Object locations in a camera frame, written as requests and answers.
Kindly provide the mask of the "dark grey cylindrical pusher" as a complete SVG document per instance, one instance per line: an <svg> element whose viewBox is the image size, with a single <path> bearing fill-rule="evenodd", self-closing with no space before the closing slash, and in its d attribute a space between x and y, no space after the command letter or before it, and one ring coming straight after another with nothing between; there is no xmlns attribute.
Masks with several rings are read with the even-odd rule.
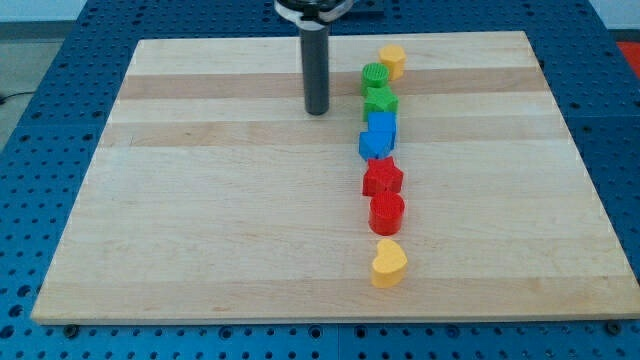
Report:
<svg viewBox="0 0 640 360"><path fill-rule="evenodd" d="M329 28L300 30L305 111L318 116L329 109Z"/></svg>

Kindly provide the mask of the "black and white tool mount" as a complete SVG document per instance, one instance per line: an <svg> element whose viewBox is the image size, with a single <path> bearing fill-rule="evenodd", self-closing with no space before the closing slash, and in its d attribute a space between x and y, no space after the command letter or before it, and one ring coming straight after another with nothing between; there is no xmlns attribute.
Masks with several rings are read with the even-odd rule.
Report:
<svg viewBox="0 0 640 360"><path fill-rule="evenodd" d="M296 26L326 26L351 10L354 0L275 0L274 9Z"/></svg>

